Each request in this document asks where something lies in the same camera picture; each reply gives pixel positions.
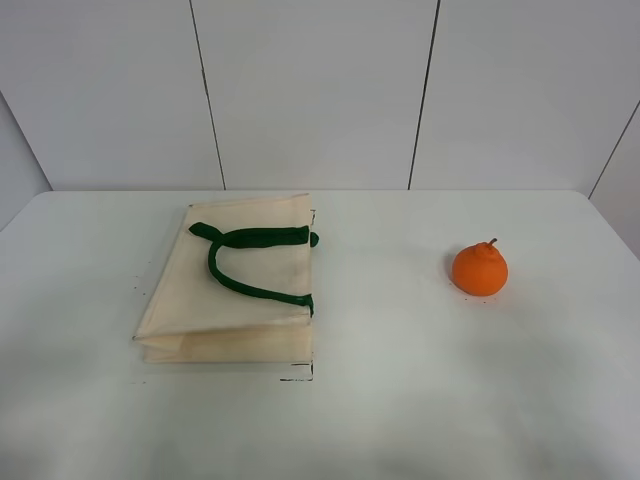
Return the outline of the white linen bag green handles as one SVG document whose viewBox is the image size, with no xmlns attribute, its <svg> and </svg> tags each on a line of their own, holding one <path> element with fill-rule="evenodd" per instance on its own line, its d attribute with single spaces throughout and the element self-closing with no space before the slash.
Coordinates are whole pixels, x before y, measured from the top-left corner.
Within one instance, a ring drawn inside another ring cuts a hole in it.
<svg viewBox="0 0 640 480">
<path fill-rule="evenodd" d="M 134 335 L 145 362 L 308 364 L 308 194 L 190 205 Z"/>
</svg>

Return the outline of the orange with stem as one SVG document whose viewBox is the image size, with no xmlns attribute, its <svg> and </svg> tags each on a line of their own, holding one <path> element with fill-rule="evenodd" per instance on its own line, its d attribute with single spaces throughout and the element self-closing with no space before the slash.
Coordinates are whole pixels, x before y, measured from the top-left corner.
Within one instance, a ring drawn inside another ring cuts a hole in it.
<svg viewBox="0 0 640 480">
<path fill-rule="evenodd" d="M 462 249 L 451 266 L 451 279 L 465 293 L 487 297 L 498 293 L 507 283 L 508 266 L 496 248 L 496 238 Z"/>
</svg>

